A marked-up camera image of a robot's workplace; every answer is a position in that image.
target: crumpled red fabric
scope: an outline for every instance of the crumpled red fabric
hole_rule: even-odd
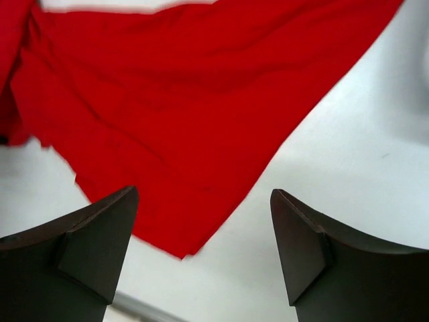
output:
[[[53,146],[134,234],[195,254],[402,0],[219,0],[157,13],[0,0],[0,135]]]

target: tabletop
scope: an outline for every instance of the tabletop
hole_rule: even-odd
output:
[[[127,1],[152,9],[166,2]],[[296,322],[271,223],[274,188],[366,233],[429,248],[428,16],[427,0],[404,3],[196,256],[179,261],[132,237],[118,290],[189,322]],[[0,178],[0,237],[88,203],[67,163],[36,140],[0,149]]]

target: red towel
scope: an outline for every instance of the red towel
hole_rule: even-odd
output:
[[[53,146],[91,201],[135,184],[134,234],[183,258],[402,0],[219,0],[151,14],[32,2],[0,0],[0,134]]]

